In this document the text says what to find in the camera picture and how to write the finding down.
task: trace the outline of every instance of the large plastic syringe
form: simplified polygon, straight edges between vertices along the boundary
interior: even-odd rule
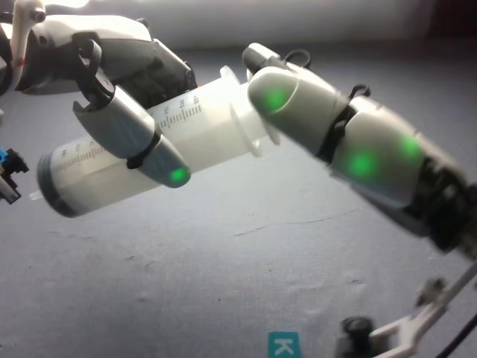
[[[156,126],[182,154],[192,173],[247,152],[259,156],[269,135],[232,70],[221,78],[148,110]],[[43,156],[37,169],[40,190],[59,214],[76,217],[156,188],[157,181],[128,169],[90,137]]]

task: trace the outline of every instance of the crack on surface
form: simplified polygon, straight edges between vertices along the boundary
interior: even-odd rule
[[[279,222],[278,224],[263,225],[263,226],[260,226],[260,227],[256,227],[255,229],[252,229],[252,230],[244,231],[243,233],[236,233],[236,234],[234,234],[234,237],[248,235],[249,233],[255,233],[256,231],[260,231],[262,229],[266,229],[268,227],[274,227],[274,226],[302,225],[302,224],[314,224],[316,222],[326,222],[328,220],[333,220],[333,219],[336,219],[340,216],[345,216],[345,215],[354,213],[355,211],[359,211],[359,210],[361,210],[360,207],[355,208],[353,210],[346,211],[344,213],[338,213],[338,214],[335,214],[333,216],[329,216],[327,218],[322,218],[322,219],[318,219],[318,220],[311,220],[311,221],[308,221],[308,222]]]

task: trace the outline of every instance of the green light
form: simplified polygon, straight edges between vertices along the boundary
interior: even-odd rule
[[[185,168],[180,168],[176,169],[171,173],[171,180],[174,181],[175,183],[181,183],[187,179],[189,176],[189,173],[187,172],[187,169]]]
[[[405,136],[401,139],[401,149],[408,159],[415,160],[420,157],[419,143],[412,136]]]
[[[351,175],[357,178],[371,178],[376,174],[378,163],[376,157],[371,154],[355,154],[348,163]]]
[[[269,111],[279,110],[283,107],[287,100],[289,100],[290,96],[287,92],[280,88],[273,88],[267,95],[265,96],[265,106]]]

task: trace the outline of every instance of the blue object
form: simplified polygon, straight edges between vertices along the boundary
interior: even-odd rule
[[[7,153],[0,149],[0,163],[3,163],[7,159]]]
[[[270,332],[268,358],[301,358],[297,332]]]

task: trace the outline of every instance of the gray fabric surface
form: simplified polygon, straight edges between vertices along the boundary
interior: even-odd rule
[[[321,46],[323,78],[348,92],[366,83],[477,177],[475,43]],[[182,52],[205,84],[223,65],[244,80],[240,50]],[[378,325],[411,312],[435,272],[454,280],[467,263],[442,257],[372,211],[346,185],[284,140],[194,175],[179,190],[138,195],[64,219],[37,190],[41,154],[83,135],[79,94],[7,95],[0,146],[30,163],[15,177],[24,198],[0,203],[0,357],[266,357],[267,334],[300,334],[305,357],[332,357],[339,322]],[[433,357],[474,314],[467,288],[423,340]],[[455,358],[474,357],[475,336]]]

